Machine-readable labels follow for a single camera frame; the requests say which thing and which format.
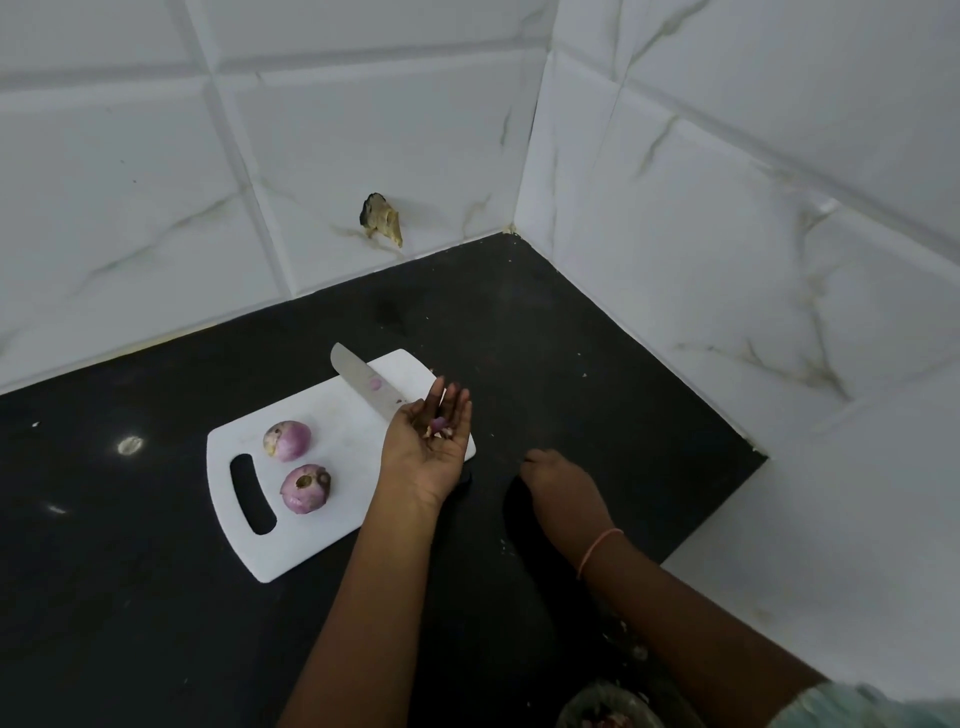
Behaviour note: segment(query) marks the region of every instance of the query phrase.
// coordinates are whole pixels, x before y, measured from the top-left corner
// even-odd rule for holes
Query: person's left hand
[[[450,384],[438,376],[426,401],[400,407],[387,428],[380,458],[378,487],[409,489],[438,511],[460,479],[467,455],[473,402],[469,389]],[[444,417],[453,437],[424,438],[430,421]]]

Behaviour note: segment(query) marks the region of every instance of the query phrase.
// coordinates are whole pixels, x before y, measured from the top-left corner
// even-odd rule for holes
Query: black countertop
[[[552,725],[563,701],[549,688],[569,674],[556,605],[504,522],[524,451],[583,465],[659,560],[762,462],[506,234],[41,382],[0,398],[4,725],[276,719],[355,535],[258,583],[214,516],[205,439],[335,376],[337,341],[368,360],[406,349],[475,400],[472,480],[434,546],[414,725],[510,724],[523,710]],[[119,454],[132,435],[142,448]]]

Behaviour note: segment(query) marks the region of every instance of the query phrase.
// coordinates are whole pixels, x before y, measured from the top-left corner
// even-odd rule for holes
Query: forearm
[[[406,723],[437,514],[395,486],[377,486],[282,728]]]
[[[614,534],[584,578],[649,644],[709,725],[765,726],[824,677]]]

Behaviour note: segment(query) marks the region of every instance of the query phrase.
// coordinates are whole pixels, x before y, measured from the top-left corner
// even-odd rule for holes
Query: cutting board
[[[425,397],[435,378],[403,349],[369,363],[409,401]],[[264,433],[283,420],[298,420],[313,431],[310,450],[288,463],[263,450]],[[213,509],[227,540],[253,576],[273,581],[360,527],[373,498],[386,432],[383,418],[341,376],[335,376],[207,435],[206,480]],[[251,456],[263,495],[276,514],[276,526],[262,535],[250,528],[233,490],[230,462],[243,453]],[[471,436],[467,459],[475,453]],[[330,472],[330,497],[323,508],[298,516],[283,504],[280,483],[307,463]]]

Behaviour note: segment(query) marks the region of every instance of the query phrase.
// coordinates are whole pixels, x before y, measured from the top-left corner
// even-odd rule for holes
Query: hand
[[[532,449],[520,466],[543,533],[574,569],[613,521],[596,483],[556,450]]]
[[[408,489],[438,511],[460,479],[467,455],[473,402],[470,390],[437,377],[426,401],[400,407],[387,427],[380,458],[378,488]],[[427,426],[436,417],[445,417],[453,437],[424,438]]]

